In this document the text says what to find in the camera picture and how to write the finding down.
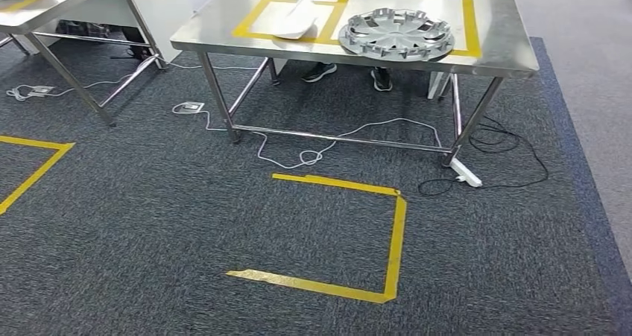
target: table leg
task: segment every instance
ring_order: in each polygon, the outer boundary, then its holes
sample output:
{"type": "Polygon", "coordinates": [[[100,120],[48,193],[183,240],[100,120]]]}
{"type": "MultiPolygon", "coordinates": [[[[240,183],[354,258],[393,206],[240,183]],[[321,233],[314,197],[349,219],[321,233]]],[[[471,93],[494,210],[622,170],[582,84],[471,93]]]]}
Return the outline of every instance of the table leg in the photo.
{"type": "Polygon", "coordinates": [[[448,77],[443,82],[441,86],[441,93],[439,94],[439,98],[445,98],[448,96],[448,92],[450,91],[450,82],[452,82],[452,74],[448,74],[448,77]]]}
{"type": "Polygon", "coordinates": [[[430,72],[430,82],[428,84],[428,99],[434,99],[435,94],[437,94],[437,89],[441,84],[441,78],[443,78],[445,73],[442,72],[430,72]]]}
{"type": "Polygon", "coordinates": [[[219,82],[217,81],[217,77],[215,76],[215,72],[213,71],[213,65],[209,60],[208,54],[198,52],[197,56],[200,58],[200,62],[202,63],[204,75],[209,81],[209,86],[211,88],[213,98],[215,98],[215,102],[217,103],[221,117],[224,119],[224,124],[226,125],[226,130],[228,131],[228,137],[230,137],[230,141],[236,144],[237,142],[239,142],[239,133],[233,128],[233,119],[230,117],[230,113],[228,112],[228,107],[226,105],[226,101],[224,100],[224,95],[221,93],[219,82]]]}
{"type": "Polygon", "coordinates": [[[20,41],[18,41],[18,39],[16,38],[16,36],[14,36],[14,35],[12,35],[12,34],[9,34],[9,37],[10,37],[11,39],[13,39],[13,43],[14,43],[15,45],[17,45],[18,49],[19,49],[20,51],[22,51],[22,53],[24,53],[25,55],[31,55],[31,53],[30,53],[30,52],[29,52],[29,51],[28,51],[28,50],[27,50],[27,49],[26,49],[26,48],[25,48],[25,47],[21,44],[21,42],[20,42],[20,41]]]}
{"type": "MultiPolygon", "coordinates": [[[[125,0],[125,1],[127,1],[127,5],[130,7],[130,10],[132,11],[134,18],[136,19],[136,22],[139,24],[139,28],[142,34],[145,36],[145,40],[147,41],[147,44],[149,44],[149,46],[151,47],[152,54],[158,54],[158,57],[163,58],[162,53],[160,52],[160,49],[158,49],[158,45],[156,44],[156,40],[154,39],[154,36],[149,31],[147,23],[145,23],[145,20],[142,18],[134,0],[125,0]]],[[[167,64],[161,61],[160,59],[156,59],[156,64],[158,65],[159,69],[167,69],[167,64]]]]}
{"type": "Polygon", "coordinates": [[[277,75],[277,66],[274,64],[274,58],[268,58],[268,69],[270,69],[270,78],[272,79],[272,85],[281,84],[279,75],[277,75]]]}
{"type": "Polygon", "coordinates": [[[487,88],[487,91],[483,94],[483,98],[481,98],[481,100],[478,102],[478,105],[474,109],[472,116],[470,116],[470,119],[467,120],[467,123],[465,124],[465,127],[463,128],[463,132],[458,136],[455,143],[452,145],[452,152],[448,153],[443,158],[442,164],[444,166],[446,167],[450,166],[450,163],[456,157],[458,151],[461,149],[462,144],[468,141],[468,139],[474,132],[474,129],[476,129],[476,126],[478,126],[478,123],[483,118],[483,115],[485,114],[485,111],[487,110],[487,105],[489,105],[490,102],[492,101],[502,81],[503,81],[502,77],[495,77],[492,80],[491,84],[487,88]]]}
{"type": "Polygon", "coordinates": [[[35,46],[35,48],[39,51],[39,53],[57,70],[57,72],[72,86],[77,90],[79,96],[85,101],[90,107],[96,111],[100,117],[105,121],[108,126],[115,126],[116,123],[112,116],[108,114],[105,110],[103,110],[95,99],[90,95],[90,93],[77,81],[77,78],[72,75],[72,73],[55,57],[53,52],[48,49],[48,47],[42,43],[42,41],[35,36],[33,33],[29,33],[25,35],[26,39],[28,39],[31,44],[35,46]]]}

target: light gray floor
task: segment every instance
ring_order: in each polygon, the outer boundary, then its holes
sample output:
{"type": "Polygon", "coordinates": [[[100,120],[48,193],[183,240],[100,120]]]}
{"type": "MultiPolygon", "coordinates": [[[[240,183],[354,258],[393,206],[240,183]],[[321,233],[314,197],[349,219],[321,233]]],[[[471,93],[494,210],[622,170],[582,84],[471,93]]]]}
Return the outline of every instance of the light gray floor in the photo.
{"type": "MultiPolygon", "coordinates": [[[[195,7],[206,0],[193,0],[195,7]]],[[[632,271],[632,0],[517,0],[543,37],[628,272],[632,271]]]]}

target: table top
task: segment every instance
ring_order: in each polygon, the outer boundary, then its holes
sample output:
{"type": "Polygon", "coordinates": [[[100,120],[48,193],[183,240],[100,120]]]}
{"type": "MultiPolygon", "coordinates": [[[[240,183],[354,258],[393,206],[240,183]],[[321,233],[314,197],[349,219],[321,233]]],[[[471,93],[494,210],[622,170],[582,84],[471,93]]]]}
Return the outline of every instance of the table top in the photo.
{"type": "Polygon", "coordinates": [[[0,0],[0,32],[26,34],[86,0],[0,0]]]}
{"type": "Polygon", "coordinates": [[[297,0],[211,0],[171,38],[176,49],[496,77],[530,77],[537,59],[514,0],[312,0],[318,18],[299,40],[271,29],[297,0]],[[388,62],[354,55],[338,32],[376,8],[424,10],[447,21],[455,50],[439,62],[388,62]]]}

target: black cable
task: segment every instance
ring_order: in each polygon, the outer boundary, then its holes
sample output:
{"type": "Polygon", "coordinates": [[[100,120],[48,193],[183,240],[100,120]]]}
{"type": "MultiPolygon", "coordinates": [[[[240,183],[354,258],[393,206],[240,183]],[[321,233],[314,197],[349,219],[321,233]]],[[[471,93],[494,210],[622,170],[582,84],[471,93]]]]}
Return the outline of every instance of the black cable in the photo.
{"type": "MultiPolygon", "coordinates": [[[[512,133],[511,131],[507,130],[505,128],[505,126],[503,126],[503,124],[501,124],[500,122],[484,116],[483,118],[491,121],[492,123],[494,123],[496,126],[490,125],[490,124],[478,124],[479,127],[472,133],[472,135],[470,135],[469,141],[470,144],[472,145],[472,147],[474,147],[476,150],[482,152],[482,153],[505,153],[505,152],[509,152],[512,151],[516,148],[518,148],[518,146],[520,146],[520,142],[524,142],[529,149],[531,150],[531,153],[534,155],[534,158],[536,159],[536,161],[540,164],[540,167],[542,167],[542,170],[544,171],[544,176],[542,178],[539,178],[538,180],[535,181],[531,181],[531,182],[527,182],[527,183],[522,183],[519,185],[491,185],[491,186],[481,186],[481,187],[477,187],[476,189],[490,189],[490,188],[524,188],[527,186],[532,186],[535,185],[537,183],[541,183],[544,182],[546,180],[549,179],[549,170],[546,167],[546,165],[544,164],[544,162],[542,162],[541,158],[537,155],[534,146],[532,145],[532,143],[530,143],[526,138],[522,137],[521,135],[518,135],[517,133],[512,133]],[[500,134],[502,137],[500,139],[497,140],[485,140],[482,138],[480,132],[481,131],[488,131],[491,133],[497,133],[500,134]],[[499,146],[503,143],[505,143],[509,138],[513,139],[513,142],[511,143],[511,145],[508,148],[489,148],[489,147],[494,147],[494,146],[499,146]]],[[[457,180],[451,180],[451,179],[447,179],[447,178],[435,178],[433,180],[427,180],[427,181],[423,181],[421,182],[418,186],[417,186],[417,190],[419,191],[419,193],[421,193],[421,195],[423,195],[424,197],[434,197],[434,196],[438,196],[440,194],[444,194],[447,193],[448,191],[450,191],[452,189],[452,187],[454,186],[455,183],[462,183],[459,182],[457,180]],[[448,183],[447,188],[444,189],[440,189],[438,191],[433,191],[433,192],[427,192],[425,191],[428,188],[428,185],[431,184],[436,184],[436,183],[448,183]]]]}

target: stainless steel table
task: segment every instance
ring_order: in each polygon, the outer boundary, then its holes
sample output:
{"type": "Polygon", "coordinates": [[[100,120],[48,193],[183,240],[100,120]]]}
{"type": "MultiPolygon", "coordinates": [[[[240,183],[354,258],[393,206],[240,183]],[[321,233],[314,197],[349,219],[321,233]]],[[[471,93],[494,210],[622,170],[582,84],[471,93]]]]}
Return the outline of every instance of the stainless steel table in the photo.
{"type": "Polygon", "coordinates": [[[94,37],[78,37],[67,34],[45,34],[34,32],[35,29],[43,26],[53,19],[58,18],[60,15],[69,11],[74,6],[84,2],[86,0],[0,0],[0,32],[9,35],[7,39],[3,39],[0,42],[0,46],[9,43],[13,40],[14,34],[23,34],[26,38],[39,50],[44,58],[52,64],[52,66],[66,79],[66,81],[77,90],[79,96],[86,102],[91,108],[94,109],[103,120],[110,126],[115,124],[114,120],[108,114],[104,106],[109,103],[115,96],[117,96],[125,87],[127,87],[136,77],[140,75],[152,62],[156,62],[161,69],[164,69],[164,64],[159,60],[162,58],[160,50],[156,46],[154,38],[151,36],[151,32],[147,28],[145,21],[141,17],[138,8],[133,0],[126,0],[134,18],[138,22],[139,28],[145,35],[146,43],[128,42],[126,40],[117,39],[104,39],[94,37]],[[102,101],[96,101],[83,85],[77,81],[72,73],[55,57],[55,55],[44,45],[38,38],[44,37],[56,37],[56,38],[69,38],[79,40],[89,40],[94,42],[104,42],[110,44],[119,45],[134,45],[146,47],[151,50],[152,55],[143,61],[138,69],[107,98],[102,101]]]}
{"type": "Polygon", "coordinates": [[[177,49],[198,53],[206,78],[224,117],[229,137],[239,140],[240,130],[284,135],[307,136],[345,142],[360,142],[397,148],[429,150],[446,154],[444,165],[450,165],[460,147],[484,115],[487,105],[505,78],[532,76],[538,69],[537,60],[525,32],[514,0],[312,0],[322,17],[317,29],[298,41],[277,39],[270,35],[274,22],[291,9],[297,0],[211,0],[193,16],[172,38],[177,49]],[[336,40],[338,30],[352,15],[376,8],[424,10],[430,16],[446,20],[456,38],[455,50],[439,62],[388,62],[360,57],[345,51],[336,40]],[[266,57],[231,107],[228,107],[215,77],[207,52],[266,57]],[[455,142],[449,148],[413,145],[401,142],[352,139],[318,133],[278,130],[235,124],[233,116],[254,83],[269,68],[274,83],[278,77],[271,58],[325,61],[359,66],[380,65],[394,69],[449,73],[452,88],[455,142]],[[457,74],[494,77],[478,106],[461,123],[457,74]]]}

